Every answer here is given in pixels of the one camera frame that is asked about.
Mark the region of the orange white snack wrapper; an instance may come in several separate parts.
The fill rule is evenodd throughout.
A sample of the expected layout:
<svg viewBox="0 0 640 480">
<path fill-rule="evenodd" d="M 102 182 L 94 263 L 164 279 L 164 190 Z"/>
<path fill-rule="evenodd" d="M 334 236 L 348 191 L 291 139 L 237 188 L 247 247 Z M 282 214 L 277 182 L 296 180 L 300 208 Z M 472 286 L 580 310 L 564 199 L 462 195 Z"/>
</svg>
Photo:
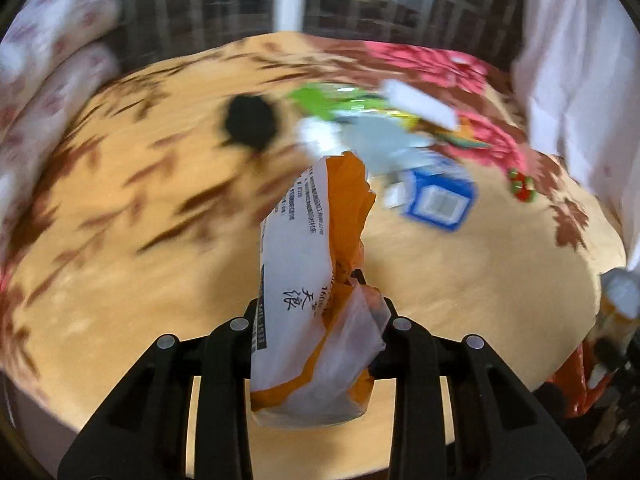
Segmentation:
<svg viewBox="0 0 640 480">
<path fill-rule="evenodd" d="M 367 411 L 392 315 L 352 274 L 375 202 L 351 152 L 318 160 L 262 219 L 250 410 L 262 426 L 342 424 Z"/>
</svg>

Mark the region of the blue white cookie box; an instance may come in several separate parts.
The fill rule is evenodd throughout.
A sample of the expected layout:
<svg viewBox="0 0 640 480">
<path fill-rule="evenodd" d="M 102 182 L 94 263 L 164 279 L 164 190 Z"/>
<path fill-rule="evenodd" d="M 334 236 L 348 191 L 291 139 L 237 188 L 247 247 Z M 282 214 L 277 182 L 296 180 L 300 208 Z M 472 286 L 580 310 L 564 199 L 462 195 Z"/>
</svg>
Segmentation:
<svg viewBox="0 0 640 480">
<path fill-rule="evenodd" d="M 386 208 L 449 232 L 460 229 L 476 199 L 469 171 L 438 153 L 425 153 L 422 162 L 399 171 L 383 193 Z"/>
</svg>

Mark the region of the red toy car green wheels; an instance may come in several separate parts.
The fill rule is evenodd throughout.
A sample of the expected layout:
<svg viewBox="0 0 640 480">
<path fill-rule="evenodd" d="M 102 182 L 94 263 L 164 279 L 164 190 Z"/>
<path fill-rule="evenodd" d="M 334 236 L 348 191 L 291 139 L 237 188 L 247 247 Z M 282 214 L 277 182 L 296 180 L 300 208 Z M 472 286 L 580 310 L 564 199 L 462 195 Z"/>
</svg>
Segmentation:
<svg viewBox="0 0 640 480">
<path fill-rule="evenodd" d="M 510 168 L 506 175 L 510 181 L 511 193 L 515 198 L 523 203 L 531 203 L 535 200 L 537 190 L 531 176 L 526 176 L 515 168 Z"/>
</svg>

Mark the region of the floral yellow bed blanket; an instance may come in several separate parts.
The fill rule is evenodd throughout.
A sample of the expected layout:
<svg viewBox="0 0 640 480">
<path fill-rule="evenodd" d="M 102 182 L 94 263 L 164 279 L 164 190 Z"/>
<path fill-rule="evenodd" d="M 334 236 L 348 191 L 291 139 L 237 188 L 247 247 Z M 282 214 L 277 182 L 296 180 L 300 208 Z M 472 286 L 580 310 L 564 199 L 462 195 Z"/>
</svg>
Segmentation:
<svg viewBox="0 0 640 480">
<path fill-rule="evenodd" d="M 1 258 L 1 367 L 73 429 L 163 333 L 208 334 L 259 283 L 259 223 L 308 164 L 288 92 L 307 82 L 411 84 L 490 143 L 463 159 L 477 200 L 457 232 L 376 203 L 367 281 L 437 336 L 486 337 L 529 387 L 586 336 L 599 275 L 626 252 L 612 214 L 533 150 L 507 74 L 462 52 L 278 32 L 104 82 L 43 165 Z M 258 94 L 279 130 L 227 143 L 229 101 Z M 535 181 L 520 202 L 506 173 Z"/>
</svg>

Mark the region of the black round cloth lump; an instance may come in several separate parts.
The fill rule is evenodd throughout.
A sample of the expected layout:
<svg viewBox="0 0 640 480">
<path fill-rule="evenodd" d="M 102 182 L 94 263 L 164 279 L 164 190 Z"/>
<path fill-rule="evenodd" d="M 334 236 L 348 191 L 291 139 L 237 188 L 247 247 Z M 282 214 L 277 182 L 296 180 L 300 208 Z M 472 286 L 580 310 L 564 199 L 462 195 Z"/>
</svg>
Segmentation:
<svg viewBox="0 0 640 480">
<path fill-rule="evenodd" d="M 254 153 L 262 153 L 279 130 L 274 106 L 258 94 L 239 94 L 229 101 L 224 131 L 227 143 L 241 145 Z"/>
</svg>

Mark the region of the long white box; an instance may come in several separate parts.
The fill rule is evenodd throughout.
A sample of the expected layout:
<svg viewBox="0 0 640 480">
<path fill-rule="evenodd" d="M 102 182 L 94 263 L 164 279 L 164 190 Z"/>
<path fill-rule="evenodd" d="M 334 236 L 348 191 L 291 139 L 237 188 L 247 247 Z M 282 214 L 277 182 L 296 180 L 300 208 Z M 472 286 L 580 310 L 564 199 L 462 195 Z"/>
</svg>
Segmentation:
<svg viewBox="0 0 640 480">
<path fill-rule="evenodd" d="M 383 80 L 380 92 L 392 107 L 418 116 L 436 127 L 448 131 L 456 131 L 459 127 L 457 112 L 451 106 L 400 80 Z"/>
</svg>

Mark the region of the green snack bag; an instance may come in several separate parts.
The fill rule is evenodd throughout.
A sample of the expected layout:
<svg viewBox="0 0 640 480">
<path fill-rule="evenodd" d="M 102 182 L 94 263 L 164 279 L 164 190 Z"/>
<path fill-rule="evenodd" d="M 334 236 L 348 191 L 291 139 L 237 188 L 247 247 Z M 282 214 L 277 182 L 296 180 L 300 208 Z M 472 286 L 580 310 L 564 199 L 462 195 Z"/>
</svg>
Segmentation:
<svg viewBox="0 0 640 480">
<path fill-rule="evenodd" d="M 388 114 L 396 110 L 377 93 L 352 84 L 308 82 L 288 92 L 288 98 L 307 115 L 323 120 L 366 113 Z"/>
</svg>

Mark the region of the white curtain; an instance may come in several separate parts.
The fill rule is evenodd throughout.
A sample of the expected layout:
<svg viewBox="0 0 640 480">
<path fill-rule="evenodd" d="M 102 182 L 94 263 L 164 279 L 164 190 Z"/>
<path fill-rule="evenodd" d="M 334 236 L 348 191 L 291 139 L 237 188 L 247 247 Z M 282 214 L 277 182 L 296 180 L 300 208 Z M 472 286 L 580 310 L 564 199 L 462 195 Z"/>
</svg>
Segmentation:
<svg viewBox="0 0 640 480">
<path fill-rule="evenodd" d="M 639 266 L 639 33 L 620 0 L 525 0 L 512 67 L 530 145 L 613 209 Z"/>
</svg>

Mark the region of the folded white floral quilt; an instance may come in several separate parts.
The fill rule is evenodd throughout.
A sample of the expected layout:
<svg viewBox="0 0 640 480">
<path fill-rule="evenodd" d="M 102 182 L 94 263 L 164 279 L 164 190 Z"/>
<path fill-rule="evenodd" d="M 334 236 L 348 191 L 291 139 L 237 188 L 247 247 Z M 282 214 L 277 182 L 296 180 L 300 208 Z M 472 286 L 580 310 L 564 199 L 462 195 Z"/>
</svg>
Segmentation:
<svg viewBox="0 0 640 480">
<path fill-rule="evenodd" d="M 1 258 L 43 165 L 118 62 L 119 0 L 28 0 L 1 41 Z"/>
</svg>

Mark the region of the white window frame with bars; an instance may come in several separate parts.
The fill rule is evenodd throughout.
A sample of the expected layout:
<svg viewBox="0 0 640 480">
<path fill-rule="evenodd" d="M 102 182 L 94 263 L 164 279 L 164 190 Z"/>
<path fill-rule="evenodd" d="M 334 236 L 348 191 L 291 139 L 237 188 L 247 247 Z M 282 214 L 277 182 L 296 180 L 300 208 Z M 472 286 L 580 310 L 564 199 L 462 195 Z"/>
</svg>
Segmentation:
<svg viewBox="0 0 640 480">
<path fill-rule="evenodd" d="M 107 42 L 125 70 L 249 36 L 295 30 L 466 52 L 507 68 L 524 0 L 120 0 Z"/>
</svg>

